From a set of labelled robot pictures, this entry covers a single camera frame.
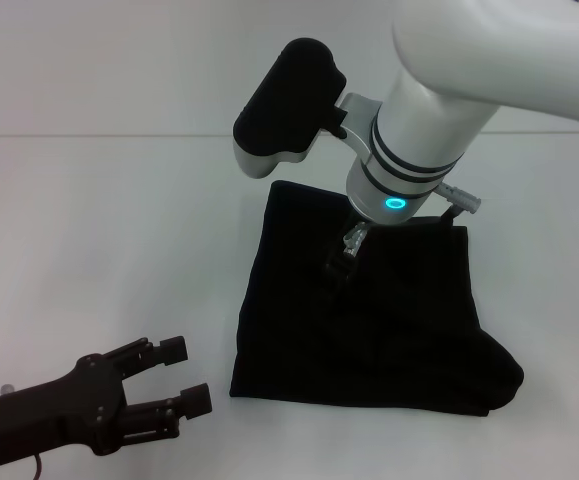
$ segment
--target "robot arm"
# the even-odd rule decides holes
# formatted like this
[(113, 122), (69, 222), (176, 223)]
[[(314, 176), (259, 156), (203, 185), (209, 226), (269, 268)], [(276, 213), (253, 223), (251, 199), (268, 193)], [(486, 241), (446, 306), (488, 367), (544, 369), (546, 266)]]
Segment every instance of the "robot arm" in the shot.
[(475, 211), (442, 181), (500, 105), (579, 120), (579, 3), (396, 0), (393, 38), (404, 68), (386, 100), (352, 93), (339, 108), (331, 53), (292, 42), (234, 125), (242, 170), (261, 178), (300, 162), (327, 129), (357, 154), (346, 186), (356, 211), (397, 225), (432, 193)]

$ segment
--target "black ring band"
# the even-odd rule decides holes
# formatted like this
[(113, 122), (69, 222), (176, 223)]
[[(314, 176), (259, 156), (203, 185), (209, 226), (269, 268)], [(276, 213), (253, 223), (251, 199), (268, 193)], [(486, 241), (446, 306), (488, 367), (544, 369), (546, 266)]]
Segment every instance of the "black ring band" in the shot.
[(376, 114), (376, 118), (374, 119), (374, 122), (373, 122), (373, 128), (372, 128), (373, 134), (376, 136), (376, 141), (378, 142), (378, 146), (382, 149), (383, 152), (385, 152), (387, 154), (389, 159), (393, 163), (395, 163), (396, 165), (399, 165), (402, 168), (406, 168), (407, 170), (411, 170), (412, 172), (416, 172), (416, 173), (440, 173), (440, 172), (444, 172), (445, 170), (449, 169), (450, 167), (453, 168), (454, 165), (456, 163), (458, 163), (458, 160), (460, 160), (462, 158), (462, 155), (460, 155), (460, 157), (458, 157), (458, 160), (456, 160), (455, 162), (451, 162), (450, 164), (444, 165), (442, 167), (433, 167), (433, 168), (418, 167), (416, 165), (412, 165), (408, 162), (405, 162), (402, 158), (400, 158), (398, 155), (396, 155), (391, 150), (389, 150), (387, 145), (385, 145), (385, 142), (382, 140), (382, 137), (380, 136), (380, 132), (378, 131), (378, 114)]
[(407, 175), (406, 173), (401, 172), (400, 170), (395, 169), (392, 165), (390, 165), (384, 158), (382, 158), (382, 155), (380, 155), (380, 152), (378, 152), (378, 150), (376, 149), (376, 145), (373, 141), (373, 135), (369, 135), (369, 144), (371, 146), (371, 153), (373, 153), (374, 158), (376, 159), (376, 161), (378, 162), (378, 164), (387, 172), (389, 172), (391, 175), (393, 175), (394, 177), (398, 177), (401, 180), (405, 180), (406, 182), (411, 182), (411, 183), (431, 183), (431, 182), (435, 182), (436, 180), (440, 180), (441, 178), (443, 178), (445, 175), (447, 175), (455, 166), (456, 162), (453, 163), (453, 165), (451, 165), (451, 167), (446, 170), (443, 171), (443, 173), (441, 173), (440, 175), (434, 175), (433, 177), (413, 177), (411, 175)]
[(385, 195), (389, 195), (390, 197), (404, 198), (406, 200), (415, 200), (417, 198), (426, 197), (427, 195), (431, 194), (431, 192), (433, 192), (435, 190), (435, 187), (434, 187), (431, 190), (429, 190), (428, 192), (424, 192), (424, 193), (410, 194), (410, 193), (396, 192), (394, 190), (388, 189), (383, 184), (381, 184), (378, 180), (376, 180), (373, 177), (373, 175), (371, 175), (371, 172), (369, 171), (367, 166), (364, 163), (362, 163), (362, 161), (360, 162), (360, 166), (362, 167), (362, 172), (365, 174), (365, 177), (367, 177), (367, 180), (369, 180), (369, 182), (374, 187), (376, 187), (378, 190), (380, 190), (382, 193), (384, 193)]

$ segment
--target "cable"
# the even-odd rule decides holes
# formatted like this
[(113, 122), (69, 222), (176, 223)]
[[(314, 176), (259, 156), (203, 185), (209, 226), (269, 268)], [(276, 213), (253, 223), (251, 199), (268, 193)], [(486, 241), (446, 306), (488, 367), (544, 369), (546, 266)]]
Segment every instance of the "cable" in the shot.
[(42, 460), (40, 460), (40, 455), (37, 453), (34, 455), (36, 459), (36, 475), (33, 477), (33, 480), (38, 480), (40, 478), (40, 474), (42, 474)]

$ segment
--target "black cloth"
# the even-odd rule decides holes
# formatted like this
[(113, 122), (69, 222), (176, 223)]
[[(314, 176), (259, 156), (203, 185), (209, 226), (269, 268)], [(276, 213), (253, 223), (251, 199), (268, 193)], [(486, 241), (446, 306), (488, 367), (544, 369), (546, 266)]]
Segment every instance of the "black cloth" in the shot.
[(352, 209), (275, 182), (240, 311), (230, 395), (486, 416), (523, 381), (478, 322), (467, 229), (370, 230), (342, 286), (324, 274)]

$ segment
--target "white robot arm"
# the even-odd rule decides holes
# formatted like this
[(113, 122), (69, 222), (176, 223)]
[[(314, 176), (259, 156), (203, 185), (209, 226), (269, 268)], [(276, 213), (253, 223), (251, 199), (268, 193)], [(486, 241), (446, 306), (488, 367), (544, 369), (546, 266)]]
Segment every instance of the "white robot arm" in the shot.
[[(347, 196), (372, 222), (402, 223), (433, 192), (463, 210), (477, 209), (477, 199), (442, 180), (501, 105), (579, 120), (579, 3), (573, 0), (396, 0), (393, 38), (404, 68), (383, 103), (352, 93), (336, 109), (340, 122), (317, 109), (310, 115), (322, 117), (321, 126), (356, 151)], [(322, 54), (320, 63), (328, 61)], [(320, 77), (336, 83), (329, 78), (335, 72)], [(267, 103), (275, 97), (267, 95)], [(248, 108), (234, 128), (245, 173), (260, 178), (280, 161), (306, 157), (308, 142), (303, 149), (252, 149), (255, 134), (247, 142), (238, 131), (256, 116)]]

